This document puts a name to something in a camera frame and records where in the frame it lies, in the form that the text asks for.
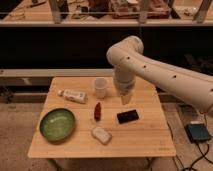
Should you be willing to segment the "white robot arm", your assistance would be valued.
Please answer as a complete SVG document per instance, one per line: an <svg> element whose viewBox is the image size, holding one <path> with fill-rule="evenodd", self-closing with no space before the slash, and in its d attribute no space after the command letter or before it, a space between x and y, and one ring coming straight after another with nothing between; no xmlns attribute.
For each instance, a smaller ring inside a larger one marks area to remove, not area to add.
<svg viewBox="0 0 213 171"><path fill-rule="evenodd" d="M137 36L128 36L108 49L107 60L114 67L113 81L120 96L133 90L138 76L213 117L213 76L150 59L143 50Z"/></svg>

